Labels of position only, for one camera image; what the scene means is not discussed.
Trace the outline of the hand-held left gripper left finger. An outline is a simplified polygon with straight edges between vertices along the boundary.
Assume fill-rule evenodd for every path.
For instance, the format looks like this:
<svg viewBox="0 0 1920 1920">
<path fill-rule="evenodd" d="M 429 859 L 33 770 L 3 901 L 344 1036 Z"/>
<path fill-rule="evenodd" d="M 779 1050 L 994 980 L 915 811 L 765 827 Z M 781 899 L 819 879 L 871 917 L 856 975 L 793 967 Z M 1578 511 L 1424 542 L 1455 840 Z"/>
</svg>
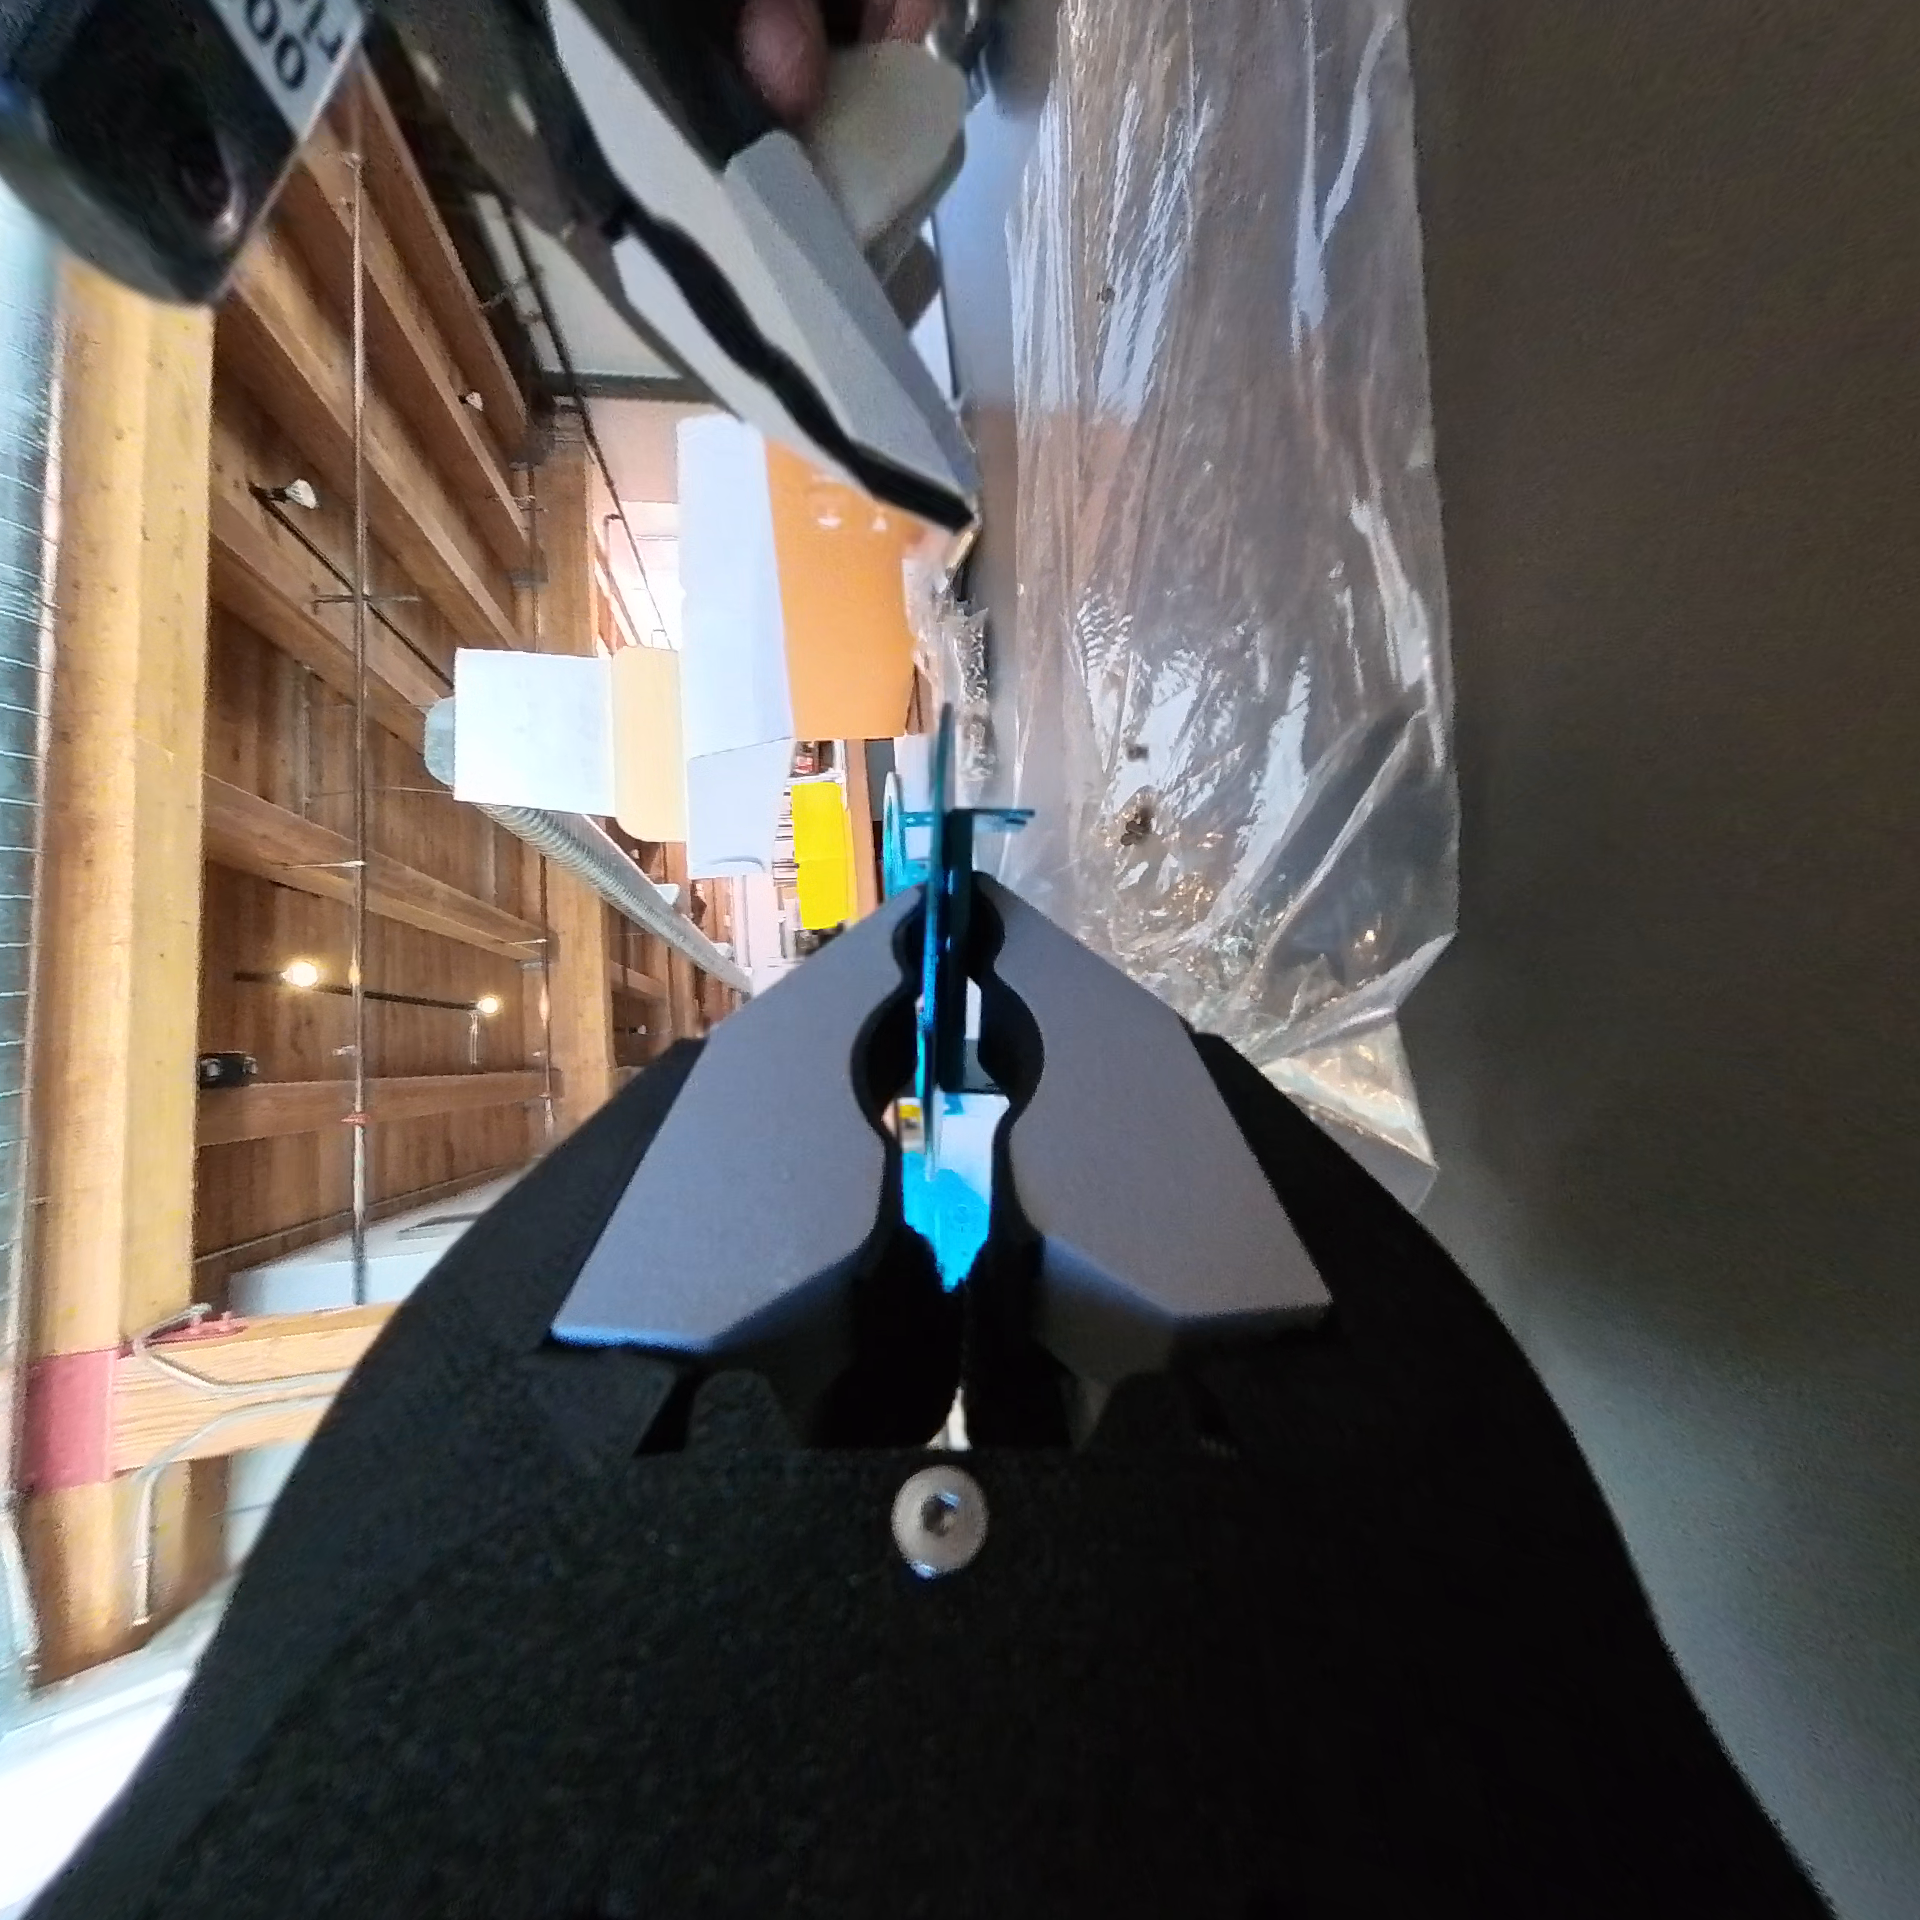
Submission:
<svg viewBox="0 0 1920 1920">
<path fill-rule="evenodd" d="M 923 890 L 721 1021 L 563 1297 L 551 1336 L 637 1351 L 902 1351 L 958 1297 L 902 1216 L 883 1116 L 917 1065 Z"/>
</svg>

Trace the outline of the yellow box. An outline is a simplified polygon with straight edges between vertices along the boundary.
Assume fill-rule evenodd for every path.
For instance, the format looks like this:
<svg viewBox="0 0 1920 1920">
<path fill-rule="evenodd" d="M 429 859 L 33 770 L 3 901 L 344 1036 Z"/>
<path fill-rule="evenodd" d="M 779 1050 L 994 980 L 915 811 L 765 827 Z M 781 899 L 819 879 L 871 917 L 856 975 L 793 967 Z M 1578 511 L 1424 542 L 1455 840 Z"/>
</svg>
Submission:
<svg viewBox="0 0 1920 1920">
<path fill-rule="evenodd" d="M 834 777 L 789 787 L 798 913 L 804 928 L 860 917 L 856 835 L 846 788 Z"/>
</svg>

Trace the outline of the silver air duct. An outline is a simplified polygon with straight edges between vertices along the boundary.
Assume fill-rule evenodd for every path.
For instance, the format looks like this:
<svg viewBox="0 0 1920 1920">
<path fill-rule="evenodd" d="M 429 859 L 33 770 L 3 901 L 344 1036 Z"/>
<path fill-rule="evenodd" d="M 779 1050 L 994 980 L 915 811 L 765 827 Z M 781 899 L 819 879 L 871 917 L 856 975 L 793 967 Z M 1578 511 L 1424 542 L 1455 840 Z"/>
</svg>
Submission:
<svg viewBox="0 0 1920 1920">
<path fill-rule="evenodd" d="M 56 581 L 60 277 L 3 192 L 3 1365 L 23 1335 L 32 1046 Z"/>
</svg>

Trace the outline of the flexible silver duct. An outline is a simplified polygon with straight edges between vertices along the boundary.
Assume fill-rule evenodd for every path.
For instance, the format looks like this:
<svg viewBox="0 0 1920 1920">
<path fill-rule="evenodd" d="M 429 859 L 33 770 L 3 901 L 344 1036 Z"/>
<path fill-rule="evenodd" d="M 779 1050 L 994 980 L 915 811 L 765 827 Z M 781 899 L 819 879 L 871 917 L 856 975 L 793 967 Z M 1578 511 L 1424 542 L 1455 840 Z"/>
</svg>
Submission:
<svg viewBox="0 0 1920 1920">
<path fill-rule="evenodd" d="M 596 899 L 619 909 L 628 923 L 660 938 L 665 949 L 684 952 L 700 972 L 717 980 L 725 990 L 750 998 L 750 972 L 715 944 L 684 909 L 681 894 L 650 879 L 638 862 L 614 843 L 614 835 L 581 817 L 532 803 L 469 802 L 495 827 L 513 831 L 527 847 L 540 849 L 545 862 L 589 885 Z"/>
</svg>

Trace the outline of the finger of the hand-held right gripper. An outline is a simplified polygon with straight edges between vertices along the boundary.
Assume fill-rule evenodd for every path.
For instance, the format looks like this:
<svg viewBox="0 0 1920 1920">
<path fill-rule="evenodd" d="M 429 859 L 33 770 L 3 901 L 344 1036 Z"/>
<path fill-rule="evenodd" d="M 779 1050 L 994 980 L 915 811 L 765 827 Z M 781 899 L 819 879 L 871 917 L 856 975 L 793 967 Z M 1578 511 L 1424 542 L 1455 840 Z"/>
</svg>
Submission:
<svg viewBox="0 0 1920 1920">
<path fill-rule="evenodd" d="M 741 424 L 944 534 L 973 529 L 973 445 L 872 270 L 803 249 L 803 341 L 650 207 L 604 219 L 618 302 Z"/>
<path fill-rule="evenodd" d="M 614 175 L 628 307 L 741 424 L 900 511 L 977 511 L 977 457 L 827 182 L 681 6 L 550 3 Z"/>
</svg>

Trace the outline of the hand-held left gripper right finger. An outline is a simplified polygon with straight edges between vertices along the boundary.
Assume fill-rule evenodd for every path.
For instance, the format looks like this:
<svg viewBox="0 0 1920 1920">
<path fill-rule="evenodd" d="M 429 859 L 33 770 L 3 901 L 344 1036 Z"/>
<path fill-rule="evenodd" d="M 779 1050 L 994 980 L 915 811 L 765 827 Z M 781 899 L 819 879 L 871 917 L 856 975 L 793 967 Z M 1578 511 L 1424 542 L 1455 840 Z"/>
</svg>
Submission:
<svg viewBox="0 0 1920 1920">
<path fill-rule="evenodd" d="M 980 1060 L 1009 1116 L 994 1200 L 1021 1322 L 1090 1386 L 1318 1331 L 1323 1283 L 1186 1022 L 994 876 L 977 876 Z"/>
</svg>

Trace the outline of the blue round metal plate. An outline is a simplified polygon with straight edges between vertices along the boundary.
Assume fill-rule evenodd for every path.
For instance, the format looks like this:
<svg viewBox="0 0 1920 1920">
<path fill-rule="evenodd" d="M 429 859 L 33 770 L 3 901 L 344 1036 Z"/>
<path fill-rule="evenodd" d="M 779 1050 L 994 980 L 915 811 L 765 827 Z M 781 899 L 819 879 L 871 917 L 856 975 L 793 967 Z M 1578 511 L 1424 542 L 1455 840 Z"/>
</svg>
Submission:
<svg viewBox="0 0 1920 1920">
<path fill-rule="evenodd" d="M 907 831 L 926 835 L 923 876 L 923 990 L 917 990 L 917 1102 L 926 1135 L 940 1098 L 963 1087 L 969 1073 L 969 940 L 977 835 L 1021 831 L 1031 825 L 1026 803 L 958 802 L 958 709 L 936 709 L 926 760 L 926 803 L 902 811 Z"/>
</svg>

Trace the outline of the orange box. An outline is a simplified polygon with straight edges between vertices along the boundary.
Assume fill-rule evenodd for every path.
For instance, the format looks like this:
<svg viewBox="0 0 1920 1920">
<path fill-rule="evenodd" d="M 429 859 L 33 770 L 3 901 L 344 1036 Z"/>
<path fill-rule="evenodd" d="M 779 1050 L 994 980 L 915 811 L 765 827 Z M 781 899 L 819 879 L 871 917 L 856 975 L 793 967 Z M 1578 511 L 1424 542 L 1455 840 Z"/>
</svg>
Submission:
<svg viewBox="0 0 1920 1920">
<path fill-rule="evenodd" d="M 907 734 L 915 633 L 902 554 L 923 523 L 768 445 L 789 715 L 803 735 Z"/>
</svg>

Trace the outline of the person's right hand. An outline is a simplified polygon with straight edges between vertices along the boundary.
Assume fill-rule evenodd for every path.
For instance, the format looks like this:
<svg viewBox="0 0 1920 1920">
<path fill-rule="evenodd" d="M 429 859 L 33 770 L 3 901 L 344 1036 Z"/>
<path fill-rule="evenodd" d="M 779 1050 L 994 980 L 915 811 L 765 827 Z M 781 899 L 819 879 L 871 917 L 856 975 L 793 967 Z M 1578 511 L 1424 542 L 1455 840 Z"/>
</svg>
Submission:
<svg viewBox="0 0 1920 1920">
<path fill-rule="evenodd" d="M 827 16 L 819 3 L 741 3 L 741 71 L 781 125 L 817 114 L 827 86 Z"/>
</svg>

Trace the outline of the clear plastic bag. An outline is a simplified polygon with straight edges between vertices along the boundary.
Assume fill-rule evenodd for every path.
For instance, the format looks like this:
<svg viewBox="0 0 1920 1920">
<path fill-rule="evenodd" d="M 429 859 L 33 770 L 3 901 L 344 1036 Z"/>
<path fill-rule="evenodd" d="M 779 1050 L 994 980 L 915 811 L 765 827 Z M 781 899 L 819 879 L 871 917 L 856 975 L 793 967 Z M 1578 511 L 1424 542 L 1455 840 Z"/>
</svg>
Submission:
<svg viewBox="0 0 1920 1920">
<path fill-rule="evenodd" d="M 1059 6 L 1007 224 L 997 770 L 1009 886 L 1421 1205 L 1397 1011 L 1459 802 L 1405 16 Z"/>
</svg>

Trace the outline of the white ceiling panel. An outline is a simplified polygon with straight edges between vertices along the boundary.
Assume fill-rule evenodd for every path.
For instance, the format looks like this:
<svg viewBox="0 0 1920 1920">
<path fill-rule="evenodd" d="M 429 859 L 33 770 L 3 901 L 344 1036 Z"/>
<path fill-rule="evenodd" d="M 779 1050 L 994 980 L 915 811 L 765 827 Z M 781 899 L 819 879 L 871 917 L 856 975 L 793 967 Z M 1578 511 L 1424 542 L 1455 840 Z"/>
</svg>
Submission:
<svg viewBox="0 0 1920 1920">
<path fill-rule="evenodd" d="M 424 760 L 464 803 L 618 821 L 684 843 L 681 653 L 458 651 L 455 692 L 424 716 Z"/>
</svg>

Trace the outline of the blue metal U bracket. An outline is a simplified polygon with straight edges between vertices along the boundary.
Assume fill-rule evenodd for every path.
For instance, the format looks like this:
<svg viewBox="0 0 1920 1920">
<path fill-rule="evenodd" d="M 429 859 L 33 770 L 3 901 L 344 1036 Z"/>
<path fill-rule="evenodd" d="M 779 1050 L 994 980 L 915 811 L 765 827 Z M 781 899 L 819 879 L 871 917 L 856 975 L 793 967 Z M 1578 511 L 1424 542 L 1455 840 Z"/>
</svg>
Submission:
<svg viewBox="0 0 1920 1920">
<path fill-rule="evenodd" d="M 991 1237 L 991 1186 L 951 1165 L 933 1169 L 923 1152 L 907 1152 L 900 1205 L 902 1223 L 926 1238 L 940 1288 L 958 1293 Z"/>
</svg>

